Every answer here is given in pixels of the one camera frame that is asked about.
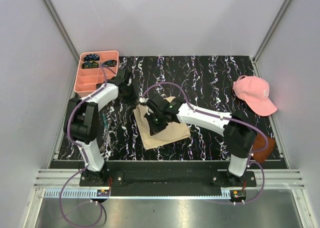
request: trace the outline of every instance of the cable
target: cable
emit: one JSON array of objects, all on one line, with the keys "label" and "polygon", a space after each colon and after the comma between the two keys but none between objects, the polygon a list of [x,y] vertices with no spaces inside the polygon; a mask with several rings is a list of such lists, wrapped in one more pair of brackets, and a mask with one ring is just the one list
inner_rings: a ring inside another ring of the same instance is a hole
[{"label": "cable", "polygon": [[[70,215],[72,212],[74,212],[75,210],[77,210],[79,207],[82,207],[83,205],[88,204],[88,203],[91,203],[91,201],[90,201],[90,200],[87,200],[87,201],[84,201],[84,202],[82,202],[82,203],[78,204],[76,207],[74,207],[74,208],[73,208],[72,210],[70,210],[69,212],[64,213],[64,214],[65,214],[65,216]],[[54,217],[55,215],[53,215],[53,213],[52,213],[52,211],[51,211],[50,207],[51,207],[51,206],[49,206],[49,207],[48,207],[48,213],[49,213],[49,215],[50,215],[51,219],[53,219],[53,220],[61,220],[61,219],[63,219],[63,217],[62,217],[62,216],[61,216],[61,217],[59,217],[59,218],[55,218],[55,217]]]},{"label": "cable", "polygon": [[60,191],[60,195],[59,195],[59,208],[60,208],[60,212],[61,212],[61,215],[62,217],[64,218],[64,220],[66,222],[68,222],[70,225],[74,226],[74,227],[78,227],[78,228],[91,228],[91,227],[94,227],[96,224],[98,224],[98,222],[101,220],[101,217],[102,217],[102,214],[103,214],[103,205],[100,204],[99,202],[96,202],[96,204],[98,204],[100,206],[100,215],[99,215],[99,218],[96,220],[95,223],[91,224],[91,225],[78,225],[78,224],[75,224],[73,223],[72,221],[70,221],[66,214],[64,213],[63,211],[63,208],[62,208],[62,194],[64,192],[64,189],[66,188],[67,184],[78,174],[80,174],[81,172],[85,171],[86,169],[88,168],[88,166],[86,166],[85,168],[81,169],[80,171],[77,171],[75,174],[73,174],[67,181],[66,183],[63,185],[61,191]]},{"label": "cable", "polygon": [[[106,67],[109,71],[111,71],[113,74],[116,75],[116,73],[110,69],[109,67]],[[73,137],[71,136],[71,122],[73,121],[74,119],[74,116],[76,114],[76,111],[79,109],[79,107],[85,103],[86,101],[88,101],[89,99],[93,98],[94,96],[96,96],[97,94],[99,94],[100,92],[102,92],[106,87],[107,87],[107,74],[105,72],[105,70],[103,69],[103,67],[101,67],[102,69],[102,72],[103,72],[103,76],[104,76],[104,86],[101,86],[98,90],[94,91],[92,94],[88,95],[86,98],[82,99],[79,104],[77,104],[75,106],[75,108],[73,109],[73,111],[71,112],[71,115],[69,117],[69,120],[67,122],[67,127],[66,127],[66,135],[67,135],[67,138],[68,140],[75,146],[77,146],[79,148],[79,150],[81,150],[83,147],[81,144],[75,142],[75,140],[73,139]],[[62,194],[63,194],[63,191],[64,189],[66,188],[67,184],[78,174],[81,174],[82,172],[84,172],[88,166],[89,166],[89,158],[88,158],[88,155],[86,153],[86,151],[84,149],[82,149],[82,153],[83,153],[83,159],[84,159],[84,168],[79,170],[78,172],[76,172],[74,175],[72,175],[67,181],[66,183],[63,185],[61,191],[60,191],[60,195],[59,195],[59,208],[60,208],[60,212],[61,212],[61,215],[62,217],[64,218],[64,220],[69,223],[70,225],[74,226],[74,227],[78,227],[78,228],[91,228],[91,227],[94,227],[100,220],[101,220],[101,217],[102,217],[102,214],[103,214],[103,211],[104,211],[104,207],[102,206],[102,204],[96,202],[96,204],[98,204],[100,206],[100,215],[99,215],[99,218],[96,220],[95,223],[91,224],[91,225],[77,225],[73,222],[71,222],[66,214],[64,213],[63,211],[63,208],[62,208]]]},{"label": "cable", "polygon": [[[193,111],[195,111],[195,112],[198,112],[198,113],[200,113],[200,114],[204,114],[204,115],[207,115],[207,116],[210,116],[210,117],[214,117],[214,118],[219,118],[219,119],[221,119],[221,117],[220,117],[219,115],[212,114],[212,113],[208,113],[208,112],[205,112],[205,111],[202,111],[202,110],[198,110],[198,109],[194,109],[193,106],[190,104],[189,99],[188,99],[185,91],[184,91],[179,85],[177,85],[177,84],[175,84],[175,83],[172,83],[172,82],[166,82],[166,81],[164,81],[164,82],[159,82],[159,83],[157,83],[157,84],[153,84],[153,85],[150,86],[148,89],[146,89],[146,91],[142,94],[142,98],[144,98],[145,95],[146,95],[152,88],[154,88],[154,87],[156,87],[156,86],[159,86],[159,85],[171,85],[171,86],[177,87],[177,88],[180,90],[180,92],[182,93],[182,95],[183,95],[183,97],[184,97],[184,100],[185,100],[185,103],[187,104],[187,106],[188,106],[191,110],[193,110]],[[253,125],[251,125],[251,124],[248,124],[248,123],[246,123],[246,122],[243,122],[243,121],[241,121],[241,120],[238,120],[238,119],[233,119],[233,118],[229,118],[229,117],[222,117],[222,118],[223,118],[224,120],[228,120],[228,121],[235,122],[235,123],[244,125],[244,126],[246,126],[246,127],[249,127],[249,128],[251,128],[252,130],[258,132],[260,135],[262,135],[262,137],[263,137],[263,139],[264,139],[264,141],[265,141],[264,147],[261,148],[261,149],[255,150],[254,152],[262,152],[262,151],[264,151],[264,150],[268,147],[268,138],[266,137],[266,135],[265,135],[261,130],[259,130],[259,129],[256,128],[255,126],[253,126]]]},{"label": "cable", "polygon": [[264,188],[265,188],[265,182],[266,182],[266,178],[265,178],[265,172],[264,172],[264,169],[262,168],[262,166],[256,162],[256,161],[251,161],[249,166],[252,165],[252,164],[256,164],[260,170],[261,170],[261,173],[262,173],[262,186],[261,186],[261,189],[259,190],[259,193],[252,199],[248,200],[248,201],[245,201],[244,203],[230,203],[230,202],[220,202],[220,201],[216,201],[216,200],[208,200],[209,202],[212,202],[212,203],[217,203],[217,204],[220,204],[220,205],[244,205],[244,204],[248,204],[248,203],[251,203],[251,202],[254,202],[256,199],[258,199]]},{"label": "cable", "polygon": [[242,190],[244,191],[244,190],[246,189],[246,187],[247,187],[247,182],[244,181],[244,182],[243,182],[243,188],[242,188]]},{"label": "cable", "polygon": [[78,165],[78,171],[80,171],[80,165],[82,164],[81,161],[79,161],[79,165]]},{"label": "cable", "polygon": [[[145,95],[146,95],[152,88],[154,88],[154,87],[156,87],[156,86],[159,86],[159,85],[171,85],[171,86],[177,87],[177,88],[180,90],[180,92],[182,93],[182,95],[183,95],[183,97],[184,97],[184,100],[185,100],[185,103],[188,105],[188,107],[189,107],[191,110],[193,110],[193,111],[195,111],[195,112],[198,112],[198,113],[200,113],[200,114],[204,114],[204,115],[207,115],[207,116],[211,116],[211,117],[215,117],[215,118],[221,119],[221,117],[220,117],[219,115],[212,114],[212,113],[208,113],[208,112],[205,112],[205,111],[202,111],[202,110],[198,110],[198,109],[194,109],[194,108],[192,107],[192,105],[190,104],[190,102],[189,102],[189,100],[188,100],[188,97],[187,97],[185,91],[184,91],[179,85],[177,85],[177,84],[175,84],[175,83],[172,83],[172,82],[166,82],[166,81],[164,81],[164,82],[159,82],[159,83],[157,83],[157,84],[154,84],[154,85],[150,86],[150,87],[149,87],[148,89],[146,89],[146,91],[142,94],[142,98],[144,98]],[[238,123],[238,124],[247,126],[247,127],[251,128],[251,129],[253,129],[254,131],[258,132],[260,135],[262,135],[262,137],[264,138],[264,141],[265,141],[264,147],[261,148],[261,149],[259,149],[259,150],[255,150],[254,152],[264,151],[264,150],[268,147],[268,139],[267,139],[266,135],[265,135],[261,130],[259,130],[258,128],[256,128],[255,126],[253,126],[253,125],[251,125],[251,124],[248,124],[248,123],[246,123],[246,122],[243,122],[243,121],[241,121],[241,120],[237,120],[237,119],[233,119],[233,118],[229,118],[229,117],[222,117],[222,118],[225,119],[225,120],[228,120],[228,121],[236,122],[236,123]],[[265,173],[264,173],[264,170],[263,170],[262,166],[261,166],[258,162],[256,162],[256,161],[250,161],[250,159],[251,159],[251,154],[249,154],[249,157],[248,157],[248,160],[247,160],[247,166],[250,166],[250,165],[252,165],[252,164],[257,164],[258,167],[260,168],[261,172],[262,172],[262,186],[261,186],[261,190],[259,191],[258,195],[257,195],[256,197],[254,197],[253,199],[251,199],[251,200],[249,200],[249,201],[246,201],[245,203],[251,203],[251,202],[255,201],[257,198],[259,198],[259,197],[261,196],[262,191],[264,190],[264,187],[265,187]],[[218,202],[218,201],[217,201],[216,203],[218,203],[218,204],[232,204],[232,203],[223,203],[223,202]]]}]

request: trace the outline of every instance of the black marble surface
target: black marble surface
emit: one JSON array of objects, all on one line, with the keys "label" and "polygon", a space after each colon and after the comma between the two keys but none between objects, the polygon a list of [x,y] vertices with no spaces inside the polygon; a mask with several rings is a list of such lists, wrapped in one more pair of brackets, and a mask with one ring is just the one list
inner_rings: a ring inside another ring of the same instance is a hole
[{"label": "black marble surface", "polygon": [[[136,56],[120,57],[120,68],[133,73],[133,84],[139,96],[158,82],[174,82],[186,91],[189,101],[202,108],[221,112],[241,111],[248,122],[274,138],[267,117],[260,117],[239,100],[232,89],[239,76],[255,74],[248,56]],[[179,90],[171,86],[157,86],[149,95],[179,97]],[[109,123],[105,128],[103,116]],[[145,150],[134,113],[114,100],[100,112],[99,147],[106,148],[106,160],[229,160],[223,137],[214,132],[189,125],[191,137],[171,144]],[[277,147],[268,160],[278,160]],[[77,147],[64,136],[58,160],[82,160]]]}]

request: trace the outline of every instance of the baseball cap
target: baseball cap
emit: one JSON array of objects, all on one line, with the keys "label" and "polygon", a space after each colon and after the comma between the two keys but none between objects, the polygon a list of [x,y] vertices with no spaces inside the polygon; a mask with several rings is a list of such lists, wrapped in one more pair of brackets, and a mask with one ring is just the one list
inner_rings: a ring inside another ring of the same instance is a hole
[{"label": "baseball cap", "polygon": [[262,78],[242,75],[233,82],[233,90],[259,116],[269,116],[278,109],[269,99],[269,83]]}]

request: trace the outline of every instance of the white wall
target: white wall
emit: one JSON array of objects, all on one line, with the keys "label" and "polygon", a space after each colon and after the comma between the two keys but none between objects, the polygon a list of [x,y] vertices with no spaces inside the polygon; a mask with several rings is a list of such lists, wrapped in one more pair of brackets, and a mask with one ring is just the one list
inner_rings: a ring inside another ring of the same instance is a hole
[{"label": "white wall", "polygon": [[52,0],[79,53],[251,55],[284,0]]},{"label": "white wall", "polygon": [[76,62],[42,0],[0,0],[0,227],[22,224]]},{"label": "white wall", "polygon": [[275,118],[289,156],[300,169],[320,224],[320,3],[293,0],[258,66],[270,83]]}]

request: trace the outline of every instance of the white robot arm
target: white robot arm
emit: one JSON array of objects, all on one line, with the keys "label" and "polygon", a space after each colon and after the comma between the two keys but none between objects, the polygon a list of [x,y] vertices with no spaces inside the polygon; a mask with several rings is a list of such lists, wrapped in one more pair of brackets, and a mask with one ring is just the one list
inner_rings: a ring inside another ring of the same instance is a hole
[{"label": "white robot arm", "polygon": [[[122,96],[122,102],[125,104],[136,105],[138,97],[131,81],[132,74],[128,70],[120,69],[112,80],[109,80],[106,85],[103,84],[104,89],[97,95],[93,97],[89,95],[82,99],[72,98],[68,103],[64,122],[65,132],[67,132],[67,123],[72,111],[79,102],[87,99],[76,111],[71,121],[70,134],[82,146],[80,152],[83,157],[88,159],[85,160],[88,162],[88,172],[102,180],[105,161],[97,144],[99,111],[118,96]],[[249,152],[256,139],[256,133],[245,125],[207,115],[214,114],[219,117],[244,120],[245,117],[242,117],[241,113],[217,112],[195,105],[192,105],[192,110],[183,101],[175,98],[172,102],[168,102],[161,96],[145,99],[141,103],[149,108],[146,118],[150,126],[151,136],[164,130],[170,122],[192,124],[214,131],[224,137],[227,149],[231,153],[228,172],[236,178],[241,178],[244,175]],[[194,112],[194,109],[207,114]]]},{"label": "white robot arm", "polygon": [[245,117],[242,113],[204,109],[192,104],[188,105],[176,98],[172,102],[168,102],[161,96],[141,101],[143,105],[148,107],[148,113],[145,117],[150,126],[151,136],[164,130],[170,122],[192,124],[211,130],[224,137],[227,149],[231,153],[228,172],[236,178],[241,178],[244,175],[249,152],[257,134],[245,125],[222,119],[224,117],[244,120]]},{"label": "white robot arm", "polygon": [[132,74],[128,70],[119,69],[116,76],[103,83],[99,93],[88,95],[83,98],[72,98],[68,102],[66,116],[64,120],[64,132],[67,133],[68,121],[75,107],[83,100],[86,100],[75,112],[70,124],[70,135],[80,144],[82,157],[88,162],[88,171],[97,178],[102,178],[100,171],[103,169],[105,161],[99,152],[97,144],[99,128],[99,111],[109,102],[119,96],[122,102],[131,105],[138,97],[132,85]]}]

